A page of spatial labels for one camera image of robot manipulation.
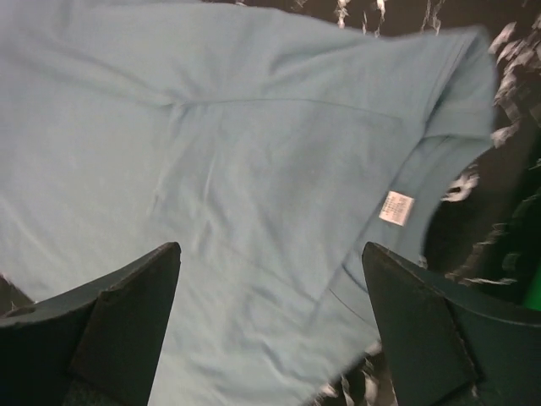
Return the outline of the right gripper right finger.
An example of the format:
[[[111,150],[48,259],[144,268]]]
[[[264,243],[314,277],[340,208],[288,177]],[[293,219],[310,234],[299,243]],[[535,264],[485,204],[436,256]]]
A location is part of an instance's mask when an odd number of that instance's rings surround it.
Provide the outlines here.
[[[538,405],[540,314],[374,243],[365,280],[400,405]]]

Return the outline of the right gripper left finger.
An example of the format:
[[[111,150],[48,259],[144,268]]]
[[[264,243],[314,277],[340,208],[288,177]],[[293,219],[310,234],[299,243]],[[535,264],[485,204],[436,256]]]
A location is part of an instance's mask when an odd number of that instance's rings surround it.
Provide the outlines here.
[[[3,405],[146,405],[178,285],[166,243],[1,317]]]

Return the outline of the grey-blue t shirt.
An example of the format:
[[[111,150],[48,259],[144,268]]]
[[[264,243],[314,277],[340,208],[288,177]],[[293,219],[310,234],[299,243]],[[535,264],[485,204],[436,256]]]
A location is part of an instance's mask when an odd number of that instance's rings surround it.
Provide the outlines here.
[[[151,403],[303,404],[378,339],[363,247],[416,261],[490,148],[488,47],[226,3],[4,1],[1,270],[46,299],[176,241]]]

